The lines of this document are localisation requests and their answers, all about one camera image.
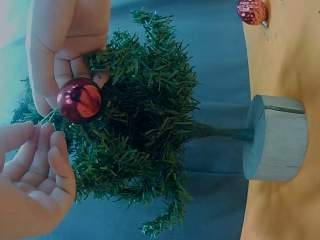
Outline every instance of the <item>wooden base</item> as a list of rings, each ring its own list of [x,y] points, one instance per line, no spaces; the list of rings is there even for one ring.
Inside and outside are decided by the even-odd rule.
[[[299,171],[308,145],[304,107],[295,99],[256,95],[247,128],[253,142],[243,147],[243,173],[248,180],[289,181]]]

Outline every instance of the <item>small red ornament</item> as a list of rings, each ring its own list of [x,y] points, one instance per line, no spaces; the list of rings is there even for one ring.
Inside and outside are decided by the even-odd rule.
[[[240,0],[236,6],[240,19],[249,25],[268,27],[268,8],[262,0]]]
[[[94,81],[78,77],[65,84],[57,96],[62,116],[74,124],[86,124],[101,108],[102,98]]]

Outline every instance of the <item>miniature christmas tree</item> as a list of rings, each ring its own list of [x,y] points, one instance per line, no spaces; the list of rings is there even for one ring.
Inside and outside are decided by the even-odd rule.
[[[218,129],[195,122],[189,113],[198,109],[193,91],[197,86],[189,65],[187,46],[176,40],[172,16],[143,10],[131,11],[134,22],[145,30],[137,34],[116,31],[107,51],[89,53],[86,64],[92,74],[109,68],[110,78],[101,89],[101,109],[85,124],[75,124],[53,111],[43,119],[36,111],[29,79],[21,80],[25,91],[12,123],[50,122],[65,133],[72,156],[77,196],[97,200],[111,197],[150,204],[164,197],[166,209],[145,222],[141,231],[156,237],[164,229],[183,222],[185,203],[192,197],[185,190],[181,156],[193,138],[232,137],[251,141],[250,129]]]

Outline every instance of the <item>tree trunk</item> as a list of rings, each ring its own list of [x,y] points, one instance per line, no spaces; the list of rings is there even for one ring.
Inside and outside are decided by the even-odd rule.
[[[194,139],[216,136],[252,142],[255,134],[254,130],[249,128],[216,128],[200,122],[195,122],[195,128]]]

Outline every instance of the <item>gray-blue background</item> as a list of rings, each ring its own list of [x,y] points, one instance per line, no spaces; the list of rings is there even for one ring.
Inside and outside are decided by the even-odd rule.
[[[25,78],[25,25],[30,0],[2,0],[0,9],[0,123],[8,123]],[[250,102],[249,74],[242,23],[236,0],[114,0],[110,31],[141,31],[130,9],[144,7],[161,15],[175,15],[178,38],[190,44],[191,63],[198,80],[195,98],[202,102],[194,117],[217,127],[243,127]],[[195,198],[186,209],[184,227],[164,232],[159,240],[239,240],[248,181],[242,174],[242,145],[210,137],[188,145],[187,190]],[[138,227],[163,210],[149,206],[88,199],[74,205],[60,226],[43,240],[144,240]]]

